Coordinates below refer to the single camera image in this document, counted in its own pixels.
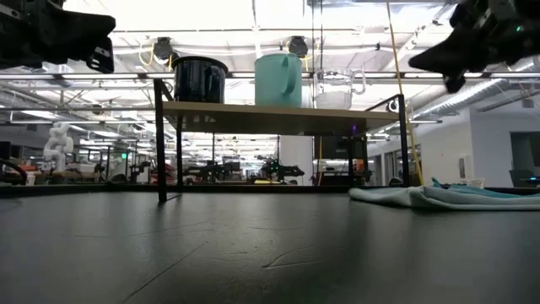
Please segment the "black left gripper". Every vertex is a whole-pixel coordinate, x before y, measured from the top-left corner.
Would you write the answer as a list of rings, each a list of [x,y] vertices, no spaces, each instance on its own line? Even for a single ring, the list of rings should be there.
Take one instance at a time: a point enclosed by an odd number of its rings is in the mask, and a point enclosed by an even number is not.
[[[32,51],[36,29],[33,13],[41,5],[41,40],[53,51],[65,51],[84,60],[88,68],[114,73],[114,53],[108,35],[116,20],[110,15],[63,9],[64,0],[0,0],[0,70],[42,68],[43,60]]]

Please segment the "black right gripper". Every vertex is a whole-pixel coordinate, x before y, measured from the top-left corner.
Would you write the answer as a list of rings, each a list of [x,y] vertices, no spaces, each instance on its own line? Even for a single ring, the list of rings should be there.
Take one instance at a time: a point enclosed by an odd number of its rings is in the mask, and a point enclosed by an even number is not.
[[[445,40],[408,60],[420,70],[454,70],[445,74],[448,93],[463,87],[466,70],[540,55],[540,0],[460,0],[450,25]]]

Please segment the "dark blue speckled enamel mug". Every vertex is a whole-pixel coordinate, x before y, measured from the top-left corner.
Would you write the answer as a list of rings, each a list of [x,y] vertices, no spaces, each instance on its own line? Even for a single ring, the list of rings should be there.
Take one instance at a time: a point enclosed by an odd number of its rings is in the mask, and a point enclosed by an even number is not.
[[[172,61],[174,98],[178,101],[224,103],[228,67],[210,57],[178,57]]]

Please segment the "clear plastic cup with handle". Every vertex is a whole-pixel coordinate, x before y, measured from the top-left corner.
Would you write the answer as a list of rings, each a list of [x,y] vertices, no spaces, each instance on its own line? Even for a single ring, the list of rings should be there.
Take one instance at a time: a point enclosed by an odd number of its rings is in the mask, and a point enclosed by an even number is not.
[[[362,88],[354,88],[354,80],[360,76]],[[354,95],[366,91],[365,71],[349,68],[323,68],[314,74],[315,107],[317,109],[349,110]]]

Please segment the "teal plastic mug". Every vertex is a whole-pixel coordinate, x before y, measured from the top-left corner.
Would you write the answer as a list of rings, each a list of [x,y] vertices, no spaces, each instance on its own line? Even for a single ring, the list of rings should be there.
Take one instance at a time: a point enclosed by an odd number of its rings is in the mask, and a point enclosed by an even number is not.
[[[301,108],[301,67],[301,60],[293,53],[258,58],[255,61],[255,104]]]

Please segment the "wooden shelf with black legs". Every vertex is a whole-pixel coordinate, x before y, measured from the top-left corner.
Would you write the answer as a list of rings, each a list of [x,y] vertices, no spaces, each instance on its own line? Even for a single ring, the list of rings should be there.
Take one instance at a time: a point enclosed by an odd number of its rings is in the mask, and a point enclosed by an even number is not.
[[[181,135],[197,133],[244,133],[299,136],[346,136],[352,140],[368,131],[397,122],[400,127],[402,155],[408,152],[406,109],[404,96],[394,95],[399,112],[323,110],[272,106],[241,106],[230,104],[175,101],[162,79],[154,79],[154,110],[157,140],[158,197],[167,198],[165,177],[165,123],[172,118],[176,134],[177,186],[183,191]]]

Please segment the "thin yellow pole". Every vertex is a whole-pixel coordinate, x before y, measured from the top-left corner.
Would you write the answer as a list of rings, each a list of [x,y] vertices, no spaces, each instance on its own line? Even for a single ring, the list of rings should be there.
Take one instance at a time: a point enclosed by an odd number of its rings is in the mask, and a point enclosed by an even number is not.
[[[399,88],[400,94],[404,95],[403,90],[402,90],[402,77],[401,77],[401,72],[400,72],[398,58],[397,58],[397,46],[396,46],[396,39],[395,39],[395,36],[394,36],[394,30],[393,30],[393,24],[392,24],[392,13],[391,13],[391,7],[390,7],[389,0],[386,0],[386,11],[387,11],[387,17],[388,17],[388,21],[389,21],[390,32],[391,32],[391,44],[392,44],[392,51],[393,51],[393,57],[394,57],[394,68],[396,69],[396,74],[397,74],[398,88]],[[421,166],[419,164],[419,156],[418,156],[417,149],[416,149],[413,126],[412,126],[412,123],[410,122],[410,116],[409,116],[410,112],[408,111],[409,108],[408,108],[407,102],[404,101],[403,103],[404,103],[404,105],[400,106],[400,109],[402,110],[402,112],[404,113],[404,116],[405,116],[405,123],[406,123],[407,130],[408,130],[408,137],[410,138],[410,143],[412,145],[412,153],[413,153],[414,164],[415,164],[415,167],[416,167],[417,172],[418,172],[419,184],[421,186],[423,186],[424,185],[423,172],[422,172]]]

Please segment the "black ceiling device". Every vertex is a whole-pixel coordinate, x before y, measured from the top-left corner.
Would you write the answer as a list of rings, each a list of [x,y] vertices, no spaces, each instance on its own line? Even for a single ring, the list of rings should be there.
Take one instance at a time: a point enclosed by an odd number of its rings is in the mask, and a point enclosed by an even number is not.
[[[180,54],[171,45],[170,37],[158,37],[154,43],[154,56],[163,64],[174,62],[180,57]]]
[[[302,35],[293,35],[287,46],[288,52],[295,54],[300,59],[306,58],[309,48]]]

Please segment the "teal cloth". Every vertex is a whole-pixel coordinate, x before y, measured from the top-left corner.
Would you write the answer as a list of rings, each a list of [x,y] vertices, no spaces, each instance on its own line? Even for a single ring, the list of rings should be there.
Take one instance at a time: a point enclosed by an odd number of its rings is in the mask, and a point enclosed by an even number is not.
[[[470,187],[467,184],[442,184],[436,178],[432,177],[433,187],[444,188],[449,191],[463,194],[475,194],[491,198],[519,198],[520,195],[510,193],[497,193],[495,191],[486,190],[478,187]]]

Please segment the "light blue cloth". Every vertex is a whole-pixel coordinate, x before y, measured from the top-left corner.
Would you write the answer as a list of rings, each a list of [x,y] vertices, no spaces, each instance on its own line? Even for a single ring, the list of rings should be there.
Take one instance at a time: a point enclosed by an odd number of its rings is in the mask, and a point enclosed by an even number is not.
[[[386,187],[376,189],[351,188],[352,200],[383,206],[410,209],[440,209],[463,211],[540,211],[540,194],[519,198],[491,198],[463,194],[437,187]]]

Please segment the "silver ventilation duct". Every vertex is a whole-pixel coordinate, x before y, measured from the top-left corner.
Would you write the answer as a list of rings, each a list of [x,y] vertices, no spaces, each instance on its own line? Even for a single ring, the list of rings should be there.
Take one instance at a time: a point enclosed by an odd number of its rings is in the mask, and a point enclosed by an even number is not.
[[[540,78],[540,66],[533,60],[517,64],[509,71],[490,72],[488,78],[472,87],[461,89],[448,99],[430,106],[426,110],[417,111],[412,119],[424,120],[428,117],[444,116],[448,113],[459,111],[464,106],[470,106],[488,97],[503,93],[511,87],[511,80]]]

